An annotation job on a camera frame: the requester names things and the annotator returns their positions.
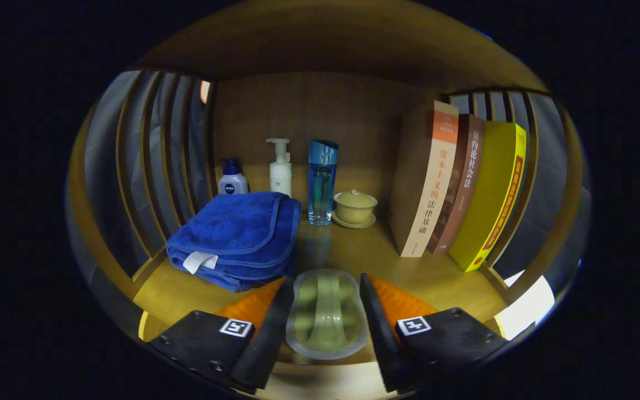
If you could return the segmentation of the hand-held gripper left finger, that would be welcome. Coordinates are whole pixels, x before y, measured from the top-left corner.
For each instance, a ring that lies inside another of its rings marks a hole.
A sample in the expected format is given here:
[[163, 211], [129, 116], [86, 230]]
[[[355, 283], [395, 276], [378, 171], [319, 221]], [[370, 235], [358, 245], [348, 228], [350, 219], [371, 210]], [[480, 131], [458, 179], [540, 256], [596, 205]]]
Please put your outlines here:
[[250, 317], [191, 311], [148, 347], [213, 387], [256, 393], [275, 365], [293, 299], [292, 278], [280, 278], [241, 299]]

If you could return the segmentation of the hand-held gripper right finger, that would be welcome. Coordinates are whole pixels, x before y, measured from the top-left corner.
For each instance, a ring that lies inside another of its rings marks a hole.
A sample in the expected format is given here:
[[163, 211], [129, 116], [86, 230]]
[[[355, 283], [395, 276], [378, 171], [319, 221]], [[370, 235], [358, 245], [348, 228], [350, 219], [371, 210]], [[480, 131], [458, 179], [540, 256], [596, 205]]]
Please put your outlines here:
[[460, 307], [437, 311], [366, 273], [359, 293], [384, 387], [409, 393], [454, 384], [495, 359], [508, 341]]

